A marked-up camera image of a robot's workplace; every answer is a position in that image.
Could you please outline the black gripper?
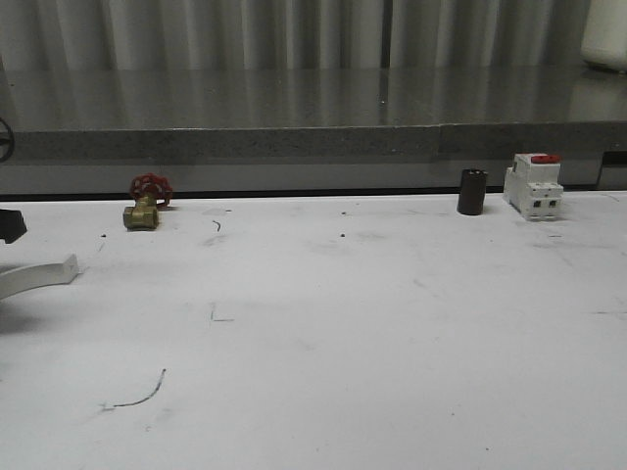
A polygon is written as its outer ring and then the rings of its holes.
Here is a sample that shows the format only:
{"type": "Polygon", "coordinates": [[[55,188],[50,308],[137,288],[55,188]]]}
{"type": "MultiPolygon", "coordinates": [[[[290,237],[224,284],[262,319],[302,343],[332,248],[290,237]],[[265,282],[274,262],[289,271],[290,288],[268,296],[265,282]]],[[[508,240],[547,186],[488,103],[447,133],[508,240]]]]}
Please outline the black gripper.
{"type": "Polygon", "coordinates": [[[0,211],[0,239],[13,244],[26,233],[26,225],[21,211],[0,211]]]}

